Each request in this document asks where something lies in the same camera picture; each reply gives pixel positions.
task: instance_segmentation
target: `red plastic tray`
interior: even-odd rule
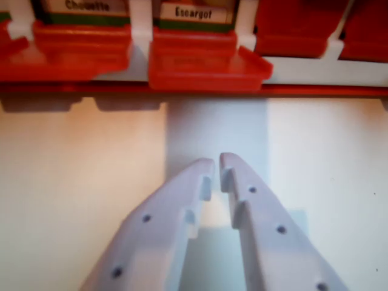
[[[349,0],[260,0],[257,44],[263,56],[319,58]]]
[[[0,59],[0,81],[89,81],[125,70],[130,27],[33,24],[35,41]]]
[[[388,2],[356,0],[344,26],[340,59],[388,62]]]
[[[236,49],[234,32],[154,29],[149,57],[152,89],[257,92],[271,74],[271,63],[245,47]]]

